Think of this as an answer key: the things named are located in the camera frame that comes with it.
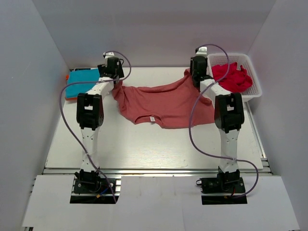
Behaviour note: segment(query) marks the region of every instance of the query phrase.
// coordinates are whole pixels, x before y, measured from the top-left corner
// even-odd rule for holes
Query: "blue towel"
[[[84,82],[84,81],[98,81],[100,78],[100,73],[98,69],[92,70],[80,70],[80,71],[72,71],[69,74],[69,78],[67,83],[75,83],[75,82]],[[86,93],[91,88],[94,87],[94,83],[86,83],[86,84],[75,84],[69,86],[65,90],[66,98],[75,98],[79,93]]]

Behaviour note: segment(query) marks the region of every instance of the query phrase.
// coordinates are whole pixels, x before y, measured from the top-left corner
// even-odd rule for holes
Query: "orange object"
[[[65,100],[77,100],[77,97],[74,97],[74,98],[65,97]]]

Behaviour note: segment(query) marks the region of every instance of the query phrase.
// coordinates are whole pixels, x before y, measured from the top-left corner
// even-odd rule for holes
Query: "white wall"
[[[308,230],[308,1],[277,0],[249,56],[263,96],[251,103],[275,174]]]
[[[116,49],[134,66],[188,66],[205,42],[247,53],[275,0],[33,0],[70,68]]]
[[[0,230],[20,230],[67,66],[31,0],[0,0]]]

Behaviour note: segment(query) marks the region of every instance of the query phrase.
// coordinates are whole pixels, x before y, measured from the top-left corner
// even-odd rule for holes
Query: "white basket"
[[[247,102],[252,98],[260,97],[262,90],[256,72],[249,57],[245,54],[228,53],[230,64],[237,62],[237,69],[240,70],[241,65],[247,70],[247,74],[252,78],[253,85],[246,91],[242,92],[243,102]],[[209,54],[208,56],[208,69],[210,76],[213,76],[212,66],[224,65],[227,63],[227,57],[224,53]]]

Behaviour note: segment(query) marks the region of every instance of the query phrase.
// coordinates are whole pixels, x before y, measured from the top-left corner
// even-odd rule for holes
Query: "red cloth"
[[[228,64],[216,65],[212,67],[213,78],[218,80],[223,77],[227,71]],[[230,64],[230,70],[227,76],[219,82],[224,89],[231,92],[244,92],[252,86],[252,79],[247,75],[246,69],[241,65],[241,70],[237,70],[237,63]]]
[[[188,128],[192,107],[199,96],[193,86],[189,70],[184,78],[163,86],[126,87],[119,82],[112,91],[118,101],[120,113],[134,124],[151,122],[162,128]],[[210,99],[201,97],[192,118],[192,125],[214,122],[214,108]]]

